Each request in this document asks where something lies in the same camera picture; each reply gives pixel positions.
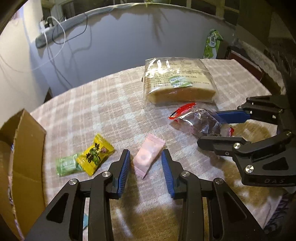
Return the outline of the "teal mint ring candy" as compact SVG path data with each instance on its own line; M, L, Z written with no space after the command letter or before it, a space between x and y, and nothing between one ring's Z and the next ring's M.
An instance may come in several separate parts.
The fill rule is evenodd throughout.
M83 215L83 230L85 230L88 227L88 215L84 213Z

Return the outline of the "dark dried fruit clear bag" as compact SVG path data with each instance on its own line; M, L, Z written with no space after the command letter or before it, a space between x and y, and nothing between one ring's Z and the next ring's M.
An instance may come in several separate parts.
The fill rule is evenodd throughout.
M231 137L234 129L222 117L196 102L177 108L168 119L184 133L202 136Z

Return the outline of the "light green candy wrapper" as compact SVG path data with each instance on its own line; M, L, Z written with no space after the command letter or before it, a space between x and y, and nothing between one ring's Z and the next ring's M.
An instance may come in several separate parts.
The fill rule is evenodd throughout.
M68 176L70 174L83 172L83 168L77 162L77 158L81 153L71 156L59 158L56 160L56 172L59 177Z

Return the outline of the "yellow candy wrapper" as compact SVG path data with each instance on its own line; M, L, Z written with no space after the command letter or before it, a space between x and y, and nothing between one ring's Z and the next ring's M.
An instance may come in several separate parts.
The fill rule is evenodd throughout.
M93 144L78 155L77 163L92 176L98 167L113 153L115 148L99 133L94 137Z

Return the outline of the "pink candy wrapper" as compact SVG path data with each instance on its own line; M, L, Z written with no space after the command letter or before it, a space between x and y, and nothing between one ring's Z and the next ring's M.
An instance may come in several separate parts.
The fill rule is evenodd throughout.
M141 148L132 161L132 166L138 177L145 177L151 164L154 162L164 146L165 141L155 135L149 134L145 138Z

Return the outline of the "lace covered furniture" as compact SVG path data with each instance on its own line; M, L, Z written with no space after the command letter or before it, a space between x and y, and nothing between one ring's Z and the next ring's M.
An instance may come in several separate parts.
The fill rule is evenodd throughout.
M273 61L271 61L268 57L266 57L262 52L257 50L256 48L252 47L250 44L247 44L244 41L239 40L239 43L246 51L248 56L251 58L252 61L255 62L260 68L263 69L273 80L274 82L280 87L280 93L286 94L285 85L283 83L283 78L281 73L277 70Z

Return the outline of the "green white snack bag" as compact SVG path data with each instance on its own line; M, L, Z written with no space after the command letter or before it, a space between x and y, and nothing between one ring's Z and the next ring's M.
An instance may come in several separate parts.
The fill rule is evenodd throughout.
M207 36L203 58L204 59L216 59L218 50L223 37L220 35L218 30L212 29Z

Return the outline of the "packaged sponge cake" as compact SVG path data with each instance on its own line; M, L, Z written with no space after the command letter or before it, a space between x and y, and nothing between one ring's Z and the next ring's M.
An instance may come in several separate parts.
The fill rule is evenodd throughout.
M142 77L146 102L213 102L218 94L213 77L201 59L159 57L145 60Z

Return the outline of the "brown cardboard box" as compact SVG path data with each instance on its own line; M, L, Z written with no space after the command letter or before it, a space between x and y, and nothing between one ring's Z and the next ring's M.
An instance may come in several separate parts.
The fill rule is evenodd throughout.
M1 127L1 216L19 240L45 210L45 137L45 129L25 109Z

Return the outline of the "plaid pink tablecloth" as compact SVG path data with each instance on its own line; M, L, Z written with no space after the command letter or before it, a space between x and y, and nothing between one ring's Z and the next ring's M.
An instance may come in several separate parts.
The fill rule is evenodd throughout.
M241 183L236 164L200 150L194 136L169 120L175 106L145 104L142 95L144 67L124 70L71 89L43 104L32 116L46 130L43 157L43 192L49 203L68 177L56 173L56 160L87 149L96 134L115 153L100 167L105 171L119 160L123 149L136 155L150 133L166 142L173 160L201 179L220 177L244 202L257 222L265 226L282 196L278 188ZM168 194L162 164L156 160L143 179L129 173L123 196L110 203L115 240L177 240L182 201Z

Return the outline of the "grey windowsill cloth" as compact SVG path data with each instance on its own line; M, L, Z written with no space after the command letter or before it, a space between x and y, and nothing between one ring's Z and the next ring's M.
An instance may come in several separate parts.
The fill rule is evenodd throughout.
M45 31L43 34L39 35L35 39L35 45L37 49L41 49L46 47L46 44L51 43L53 40L58 38L60 35L63 35L63 31L67 32L68 30L73 29L77 25L81 23L86 23L88 19L92 16L102 15L106 13L110 13L112 11L122 10L122 9L129 9L134 6L146 6L146 3L128 3L128 4L117 4L113 6L106 6L103 8L97 8L93 10L89 10L82 14L76 15L68 20L63 22L54 27L50 28L49 30Z

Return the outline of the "white power strip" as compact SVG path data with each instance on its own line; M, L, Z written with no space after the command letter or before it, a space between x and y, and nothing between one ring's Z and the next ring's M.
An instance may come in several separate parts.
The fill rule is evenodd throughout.
M39 23L39 26L40 26L41 32L45 32L53 27L52 23L50 23L46 20L41 20Z

